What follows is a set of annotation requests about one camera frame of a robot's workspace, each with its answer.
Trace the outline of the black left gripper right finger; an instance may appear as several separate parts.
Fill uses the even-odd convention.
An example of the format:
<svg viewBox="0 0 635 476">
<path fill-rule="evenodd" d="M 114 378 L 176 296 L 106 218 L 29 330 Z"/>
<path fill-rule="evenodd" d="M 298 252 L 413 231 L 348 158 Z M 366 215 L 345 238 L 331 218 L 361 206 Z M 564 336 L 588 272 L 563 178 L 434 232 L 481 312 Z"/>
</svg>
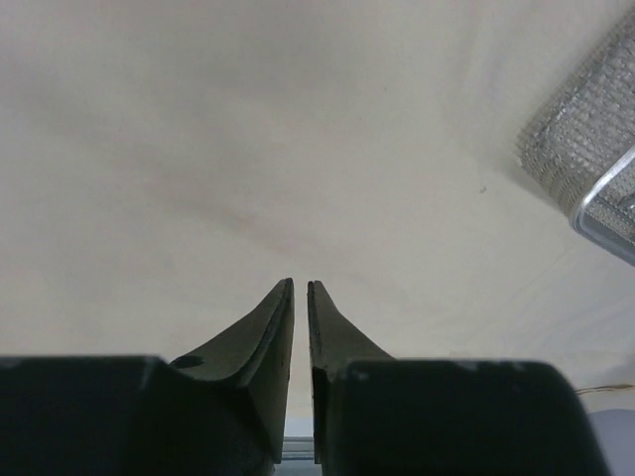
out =
<svg viewBox="0 0 635 476">
<path fill-rule="evenodd" d="M 326 475 L 605 475 L 567 379 L 536 361 L 397 359 L 308 285 L 315 456 Z"/>
</svg>

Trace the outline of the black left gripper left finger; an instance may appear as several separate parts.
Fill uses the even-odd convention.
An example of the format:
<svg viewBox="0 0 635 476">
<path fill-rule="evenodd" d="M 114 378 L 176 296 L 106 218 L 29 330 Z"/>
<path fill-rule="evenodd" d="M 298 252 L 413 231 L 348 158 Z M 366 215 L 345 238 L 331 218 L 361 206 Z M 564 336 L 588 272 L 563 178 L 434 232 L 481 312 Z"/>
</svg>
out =
<svg viewBox="0 0 635 476">
<path fill-rule="evenodd" d="M 8 356 L 5 475 L 269 475 L 283 453 L 294 284 L 189 353 Z"/>
</svg>

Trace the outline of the beige cloth wrap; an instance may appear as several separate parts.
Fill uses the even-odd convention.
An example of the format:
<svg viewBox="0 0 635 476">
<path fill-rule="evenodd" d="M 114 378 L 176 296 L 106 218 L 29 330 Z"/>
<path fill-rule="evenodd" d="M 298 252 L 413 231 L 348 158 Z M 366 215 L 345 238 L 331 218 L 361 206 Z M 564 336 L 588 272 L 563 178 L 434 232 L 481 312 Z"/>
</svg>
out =
<svg viewBox="0 0 635 476">
<path fill-rule="evenodd" d="M 626 1 L 5 1 L 1 350 L 182 355 L 307 284 L 397 357 L 552 363 L 634 406 L 634 270 L 517 131 Z"/>
</svg>

